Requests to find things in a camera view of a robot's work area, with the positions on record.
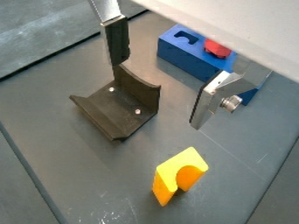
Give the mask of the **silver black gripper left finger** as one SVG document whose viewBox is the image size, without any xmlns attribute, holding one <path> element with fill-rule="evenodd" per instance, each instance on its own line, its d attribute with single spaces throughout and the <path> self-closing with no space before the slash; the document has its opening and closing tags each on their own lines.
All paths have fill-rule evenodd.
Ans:
<svg viewBox="0 0 299 224">
<path fill-rule="evenodd" d="M 107 36 L 111 65 L 115 67 L 129 57 L 127 17 L 121 14 L 117 0 L 88 0 Z"/>
</svg>

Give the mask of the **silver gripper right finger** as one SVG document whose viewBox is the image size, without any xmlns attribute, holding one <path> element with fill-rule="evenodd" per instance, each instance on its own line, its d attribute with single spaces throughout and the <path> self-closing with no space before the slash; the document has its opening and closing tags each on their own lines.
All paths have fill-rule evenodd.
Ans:
<svg viewBox="0 0 299 224">
<path fill-rule="evenodd" d="M 257 88 L 271 72 L 269 68 L 239 55 L 232 65 L 232 72 L 219 71 L 200 88 L 191 112 L 191 126 L 197 130 L 216 113 L 217 108 L 232 113 L 241 103 L 239 94 Z"/>
</svg>

